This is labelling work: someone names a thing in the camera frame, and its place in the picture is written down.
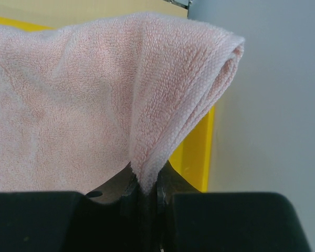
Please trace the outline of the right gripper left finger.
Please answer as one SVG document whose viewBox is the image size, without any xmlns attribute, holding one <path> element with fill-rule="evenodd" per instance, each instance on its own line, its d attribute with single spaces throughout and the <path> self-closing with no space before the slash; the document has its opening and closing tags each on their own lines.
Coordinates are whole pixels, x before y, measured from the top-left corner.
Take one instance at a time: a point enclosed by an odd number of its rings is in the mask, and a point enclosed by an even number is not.
<svg viewBox="0 0 315 252">
<path fill-rule="evenodd" d="M 125 168 L 86 195 L 0 193 L 0 251 L 140 251 L 136 192 Z"/>
</svg>

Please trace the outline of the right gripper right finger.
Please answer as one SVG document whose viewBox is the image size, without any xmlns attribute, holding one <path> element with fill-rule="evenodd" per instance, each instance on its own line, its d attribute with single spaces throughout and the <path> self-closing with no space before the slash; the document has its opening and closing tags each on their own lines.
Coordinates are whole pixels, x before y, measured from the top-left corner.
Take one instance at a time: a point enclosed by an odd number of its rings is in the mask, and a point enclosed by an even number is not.
<svg viewBox="0 0 315 252">
<path fill-rule="evenodd" d="M 156 184 L 164 251 L 310 251 L 292 203 L 274 192 L 203 193 L 166 163 Z"/>
</svg>

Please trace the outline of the pink towel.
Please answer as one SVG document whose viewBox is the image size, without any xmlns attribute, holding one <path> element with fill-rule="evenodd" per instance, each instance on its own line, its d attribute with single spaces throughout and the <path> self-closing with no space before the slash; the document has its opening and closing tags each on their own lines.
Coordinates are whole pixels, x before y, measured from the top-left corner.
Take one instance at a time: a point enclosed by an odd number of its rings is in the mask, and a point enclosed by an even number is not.
<svg viewBox="0 0 315 252">
<path fill-rule="evenodd" d="M 148 193 L 232 82 L 244 43 L 157 13 L 0 25 L 0 192 L 88 193 L 130 164 Z"/>
</svg>

